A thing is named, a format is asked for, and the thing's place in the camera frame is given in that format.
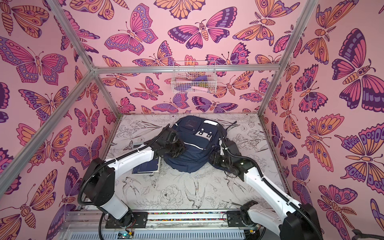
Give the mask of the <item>navy blue hardcover book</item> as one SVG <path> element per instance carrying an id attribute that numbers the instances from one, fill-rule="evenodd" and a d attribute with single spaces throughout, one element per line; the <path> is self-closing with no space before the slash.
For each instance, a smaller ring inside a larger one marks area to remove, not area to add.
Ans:
<path id="1" fill-rule="evenodd" d="M 133 168 L 132 173 L 136 175 L 151 175 L 160 170 L 161 159 L 160 157 L 154 158 L 155 154 L 146 154 L 147 160 L 142 164 Z"/>

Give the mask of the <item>navy blue backpack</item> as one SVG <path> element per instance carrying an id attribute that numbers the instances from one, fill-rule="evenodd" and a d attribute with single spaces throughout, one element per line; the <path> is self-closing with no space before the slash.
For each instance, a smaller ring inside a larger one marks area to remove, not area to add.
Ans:
<path id="1" fill-rule="evenodd" d="M 179 139 L 184 142 L 186 151 L 178 158 L 164 156 L 164 161 L 180 172 L 196 172 L 209 163 L 209 157 L 213 152 L 219 152 L 222 155 L 240 155 L 236 146 L 232 153 L 222 152 L 221 137 L 227 138 L 227 130 L 216 121 L 186 116 L 179 119 L 172 128 L 177 131 Z"/>

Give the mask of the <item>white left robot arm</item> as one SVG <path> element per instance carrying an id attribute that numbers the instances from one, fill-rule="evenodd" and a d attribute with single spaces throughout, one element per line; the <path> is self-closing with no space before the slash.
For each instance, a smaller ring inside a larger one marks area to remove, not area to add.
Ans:
<path id="1" fill-rule="evenodd" d="M 167 125 L 156 137 L 129 153 L 108 160 L 92 160 L 80 186 L 78 204 L 95 206 L 112 217 L 119 227 L 129 227 L 133 213 L 115 193 L 115 181 L 141 164 L 165 155 L 179 157 L 185 151 L 177 131 Z"/>

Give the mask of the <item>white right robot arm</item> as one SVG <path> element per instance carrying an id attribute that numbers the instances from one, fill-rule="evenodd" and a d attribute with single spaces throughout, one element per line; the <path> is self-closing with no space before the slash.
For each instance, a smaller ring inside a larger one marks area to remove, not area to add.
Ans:
<path id="1" fill-rule="evenodd" d="M 217 124 L 221 149 L 214 156 L 214 166 L 221 167 L 256 190 L 272 207 L 265 210 L 257 204 L 246 209 L 251 222 L 259 224 L 281 240 L 321 240 L 323 235 L 314 207 L 295 200 L 274 184 L 262 172 L 258 163 L 242 156 L 233 141 L 225 136 L 225 129 Z"/>

